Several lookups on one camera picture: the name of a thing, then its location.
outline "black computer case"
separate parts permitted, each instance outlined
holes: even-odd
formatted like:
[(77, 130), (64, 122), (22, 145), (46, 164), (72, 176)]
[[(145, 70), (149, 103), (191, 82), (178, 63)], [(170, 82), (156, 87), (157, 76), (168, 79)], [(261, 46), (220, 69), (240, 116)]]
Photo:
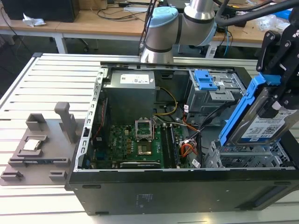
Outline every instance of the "black computer case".
[(26, 16), (45, 21), (74, 22), (79, 13), (78, 0), (2, 0), (11, 20)]

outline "workbench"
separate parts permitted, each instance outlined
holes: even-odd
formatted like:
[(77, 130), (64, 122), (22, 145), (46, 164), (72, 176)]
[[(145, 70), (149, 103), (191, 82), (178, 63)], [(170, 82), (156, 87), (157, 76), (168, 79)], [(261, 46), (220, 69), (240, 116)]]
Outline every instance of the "workbench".
[[(30, 113), (59, 119), (58, 101), (70, 103), (75, 119), (85, 119), (100, 62), (138, 62), (136, 56), (43, 54), (30, 59), (0, 100), (0, 173), (27, 128)], [(175, 63), (242, 66), (253, 77), (256, 60), (174, 58)], [(0, 223), (248, 223), (299, 222), (299, 191), (263, 211), (158, 215), (88, 216), (72, 191), (63, 186), (0, 186)]]
[[(105, 10), (105, 12), (114, 13), (119, 10), (118, 8), (110, 8)], [(53, 37), (56, 41), (58, 52), (61, 54), (67, 53), (64, 40), (67, 37), (125, 41), (138, 41), (140, 39), (144, 26), (145, 13), (136, 15), (140, 20), (134, 21), (110, 21), (98, 17), (96, 13), (97, 11), (81, 10), (73, 23), (46, 21), (47, 25), (37, 27), (29, 27), (21, 20), (14, 21), (10, 20), (6, 14), (4, 16), (18, 35)], [(130, 14), (130, 12), (123, 11), (107, 16), (122, 17)], [(249, 21), (244, 28), (230, 26), (228, 30), (234, 37), (232, 46), (254, 48), (262, 46), (264, 32), (258, 30), (254, 21)], [(14, 35), (1, 16), (0, 34)], [(224, 33), (216, 33), (213, 41), (210, 43), (206, 57), (214, 57), (215, 51), (222, 42), (223, 37)]]

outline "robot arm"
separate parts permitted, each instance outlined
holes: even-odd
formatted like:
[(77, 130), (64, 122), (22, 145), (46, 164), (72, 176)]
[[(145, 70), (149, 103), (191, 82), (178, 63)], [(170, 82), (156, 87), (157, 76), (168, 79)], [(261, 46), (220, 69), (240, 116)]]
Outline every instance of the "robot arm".
[[(287, 0), (256, 11), (252, 10), (257, 6), (246, 8), (245, 10), (250, 11), (249, 13), (224, 19), (221, 15), (224, 9), (228, 7), (229, 0), (224, 0), (216, 16), (214, 1), (219, 4), (218, 0), (191, 0), (190, 4), (185, 7), (183, 14), (179, 14), (177, 9), (172, 7), (153, 9), (151, 18), (147, 23), (148, 29), (141, 62), (173, 63), (171, 52), (173, 44), (207, 45), (215, 34), (216, 24), (230, 26), (299, 5), (298, 0)], [(261, 7), (268, 3), (269, 1), (258, 6)]]
[(172, 7), (155, 8), (141, 62), (173, 63), (173, 44), (208, 44), (216, 31), (214, 17), (212, 0), (191, 0), (183, 14)]

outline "red wire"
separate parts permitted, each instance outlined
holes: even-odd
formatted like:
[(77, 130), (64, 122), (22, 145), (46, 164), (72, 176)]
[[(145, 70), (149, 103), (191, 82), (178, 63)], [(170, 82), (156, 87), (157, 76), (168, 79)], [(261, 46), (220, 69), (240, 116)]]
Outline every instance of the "red wire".
[(102, 106), (102, 120), (101, 120), (101, 125), (99, 126), (99, 129), (97, 130), (96, 134), (94, 135), (93, 139), (95, 139), (95, 137), (97, 137), (98, 133), (100, 132), (102, 126), (103, 126), (103, 122), (104, 122), (104, 107), (105, 107), (105, 101), (103, 101), (103, 106)]

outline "green circuit board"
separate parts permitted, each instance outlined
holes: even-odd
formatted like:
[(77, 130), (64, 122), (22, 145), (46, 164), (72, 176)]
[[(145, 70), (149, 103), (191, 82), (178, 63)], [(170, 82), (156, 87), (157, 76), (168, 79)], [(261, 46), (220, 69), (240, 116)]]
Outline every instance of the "green circuit board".
[[(148, 127), (139, 127), (140, 134), (148, 134)], [(112, 126), (109, 137), (107, 156), (113, 161), (152, 161), (163, 167), (160, 126), (154, 128), (152, 142), (135, 140), (135, 125)]]

